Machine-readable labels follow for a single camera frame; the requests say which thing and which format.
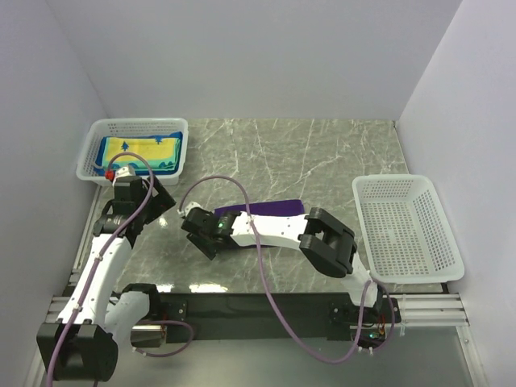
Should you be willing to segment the purple towel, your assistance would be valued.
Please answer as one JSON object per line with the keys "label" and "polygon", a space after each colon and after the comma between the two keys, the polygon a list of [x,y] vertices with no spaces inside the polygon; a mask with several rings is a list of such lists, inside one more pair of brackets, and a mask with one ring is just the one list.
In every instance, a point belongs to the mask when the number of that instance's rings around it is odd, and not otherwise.
{"label": "purple towel", "polygon": [[[305,207],[300,199],[287,199],[271,202],[253,202],[249,205],[251,214],[277,217],[291,217],[305,214]],[[213,210],[213,217],[231,218],[238,217],[247,209],[246,205],[236,204],[223,206]]]}

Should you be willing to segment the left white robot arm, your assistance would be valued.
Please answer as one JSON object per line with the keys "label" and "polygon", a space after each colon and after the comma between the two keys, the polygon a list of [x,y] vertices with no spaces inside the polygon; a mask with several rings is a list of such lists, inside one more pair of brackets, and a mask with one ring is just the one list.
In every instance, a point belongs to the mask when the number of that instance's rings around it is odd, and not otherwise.
{"label": "left white robot arm", "polygon": [[114,305],[110,298],[144,227],[175,204],[156,177],[114,179],[114,196],[94,223],[89,257],[75,289],[56,321],[42,323],[36,336],[48,386],[108,381],[132,327],[160,318],[154,285],[132,285]]}

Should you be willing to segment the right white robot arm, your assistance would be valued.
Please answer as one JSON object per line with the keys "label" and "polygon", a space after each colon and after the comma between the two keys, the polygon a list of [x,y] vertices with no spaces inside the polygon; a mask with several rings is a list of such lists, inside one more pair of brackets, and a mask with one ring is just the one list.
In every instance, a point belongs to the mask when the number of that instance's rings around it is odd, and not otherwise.
{"label": "right white robot arm", "polygon": [[317,272],[343,281],[359,319],[372,322],[383,312],[382,291],[359,256],[354,231],[322,208],[291,216],[217,215],[191,203],[182,218],[187,239],[211,260],[221,251],[257,246],[301,252]]}

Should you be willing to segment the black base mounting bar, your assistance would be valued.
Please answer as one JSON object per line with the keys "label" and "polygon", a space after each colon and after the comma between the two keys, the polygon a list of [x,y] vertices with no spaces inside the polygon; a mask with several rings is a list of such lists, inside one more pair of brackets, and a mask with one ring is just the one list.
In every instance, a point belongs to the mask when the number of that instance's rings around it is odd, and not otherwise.
{"label": "black base mounting bar", "polygon": [[[345,293],[275,293],[281,314],[304,338],[350,341],[360,308]],[[263,293],[159,293],[144,322],[173,320],[193,327],[196,340],[287,339]]]}

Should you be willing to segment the left white plastic basket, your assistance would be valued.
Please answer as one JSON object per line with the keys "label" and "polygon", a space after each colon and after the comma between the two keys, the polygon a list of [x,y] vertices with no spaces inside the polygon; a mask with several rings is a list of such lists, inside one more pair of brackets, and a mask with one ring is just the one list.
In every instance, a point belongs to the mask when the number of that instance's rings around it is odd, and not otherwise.
{"label": "left white plastic basket", "polygon": [[146,177],[149,163],[164,185],[179,182],[189,126],[181,118],[101,119],[93,123],[80,151],[76,174],[82,181],[107,185],[106,169],[131,165]]}

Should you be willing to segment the white plastic basket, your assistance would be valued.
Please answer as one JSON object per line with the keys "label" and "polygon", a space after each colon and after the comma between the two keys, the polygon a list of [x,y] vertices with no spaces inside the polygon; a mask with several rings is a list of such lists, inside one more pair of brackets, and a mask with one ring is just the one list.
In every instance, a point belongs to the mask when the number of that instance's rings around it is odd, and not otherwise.
{"label": "white plastic basket", "polygon": [[395,284],[458,281],[465,273],[447,216],[430,179],[377,174],[352,182],[372,275]]}
{"label": "white plastic basket", "polygon": [[189,126],[181,118],[101,119],[93,123],[80,151],[76,174],[82,181],[107,185],[106,169],[131,165],[146,177],[149,163],[164,185],[179,182]]}

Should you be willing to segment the right white plastic basket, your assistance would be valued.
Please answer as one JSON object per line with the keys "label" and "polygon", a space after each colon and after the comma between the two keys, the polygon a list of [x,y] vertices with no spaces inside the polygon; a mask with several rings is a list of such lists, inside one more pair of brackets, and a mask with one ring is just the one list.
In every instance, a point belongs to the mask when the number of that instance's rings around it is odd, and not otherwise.
{"label": "right white plastic basket", "polygon": [[465,273],[447,216],[430,179],[377,174],[352,182],[372,275],[395,284],[458,281]]}

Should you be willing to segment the aluminium rail frame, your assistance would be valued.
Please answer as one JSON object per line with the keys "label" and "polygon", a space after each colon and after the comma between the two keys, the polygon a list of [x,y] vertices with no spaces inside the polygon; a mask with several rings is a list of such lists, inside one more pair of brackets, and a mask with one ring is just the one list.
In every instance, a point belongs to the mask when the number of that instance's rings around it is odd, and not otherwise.
{"label": "aluminium rail frame", "polygon": [[469,325],[458,294],[395,294],[405,327],[466,327]]}

